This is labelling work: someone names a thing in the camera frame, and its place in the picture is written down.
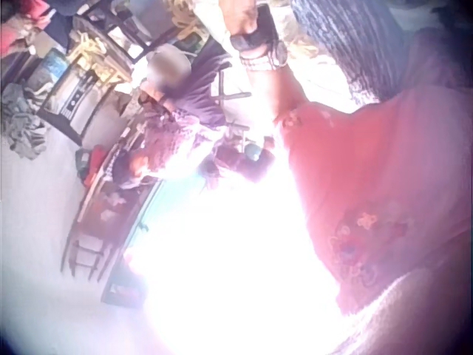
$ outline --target hair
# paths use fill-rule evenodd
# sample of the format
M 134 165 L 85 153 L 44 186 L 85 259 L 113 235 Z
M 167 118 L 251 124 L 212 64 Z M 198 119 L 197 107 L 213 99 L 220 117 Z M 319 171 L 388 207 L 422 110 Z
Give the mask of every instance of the hair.
M 4 24 L 20 12 L 21 2 L 18 0 L 1 0 L 1 22 Z
M 130 162 L 133 158 L 133 153 L 126 150 L 122 150 L 112 167 L 112 179 L 113 182 L 119 186 L 125 186 L 128 184 L 136 183 L 136 177 L 130 170 Z

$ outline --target wristwatch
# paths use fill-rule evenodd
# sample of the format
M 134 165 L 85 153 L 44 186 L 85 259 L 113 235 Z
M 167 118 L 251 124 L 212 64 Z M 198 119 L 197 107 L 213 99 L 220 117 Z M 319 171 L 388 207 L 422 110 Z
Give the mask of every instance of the wristwatch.
M 283 41 L 277 41 L 264 55 L 251 59 L 240 56 L 240 61 L 247 70 L 254 72 L 277 70 L 287 64 L 287 47 Z
M 276 25 L 268 4 L 259 5 L 257 10 L 256 30 L 253 33 L 230 37 L 231 45 L 239 52 L 255 50 L 263 44 L 271 44 L 278 40 Z
M 247 70 L 277 70 L 287 64 L 287 47 L 279 40 L 268 4 L 259 5 L 257 10 L 256 30 L 250 34 L 233 35 L 230 41 L 240 53 L 255 50 L 263 45 L 268 47 L 267 52 L 258 58 L 240 56 L 240 61 Z

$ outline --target dark hair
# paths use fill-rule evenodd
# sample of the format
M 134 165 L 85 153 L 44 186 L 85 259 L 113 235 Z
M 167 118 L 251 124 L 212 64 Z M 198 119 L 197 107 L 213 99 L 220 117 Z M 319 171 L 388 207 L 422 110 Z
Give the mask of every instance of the dark hair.
M 1 22 L 4 24 L 14 15 L 20 12 L 21 2 L 19 0 L 1 0 Z

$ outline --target floral embroidery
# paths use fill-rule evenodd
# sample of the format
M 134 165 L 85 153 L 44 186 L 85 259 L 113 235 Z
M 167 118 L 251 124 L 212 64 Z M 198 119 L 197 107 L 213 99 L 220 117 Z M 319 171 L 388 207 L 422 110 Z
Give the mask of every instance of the floral embroidery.
M 356 224 L 360 227 L 370 230 L 371 226 L 378 221 L 378 217 L 374 214 L 363 213 L 361 218 L 356 221 Z
M 395 203 L 365 203 L 348 210 L 330 239 L 338 277 L 369 288 L 392 259 L 392 244 L 407 236 L 412 220 Z

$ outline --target embroidered flower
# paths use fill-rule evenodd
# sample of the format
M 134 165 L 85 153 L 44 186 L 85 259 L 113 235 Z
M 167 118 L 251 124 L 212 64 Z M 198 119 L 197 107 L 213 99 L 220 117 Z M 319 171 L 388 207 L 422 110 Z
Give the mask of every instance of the embroidered flower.
M 282 121 L 283 128 L 290 128 L 290 127 L 301 126 L 301 125 L 302 125 L 301 118 L 294 111 L 289 112 L 289 115 L 287 115 L 287 117 L 284 118 L 284 120 Z
M 373 224 L 375 224 L 378 221 L 378 217 L 374 214 L 367 214 L 363 212 L 361 217 L 356 221 L 356 224 L 360 227 L 365 228 L 367 231 L 369 231 L 372 227 Z

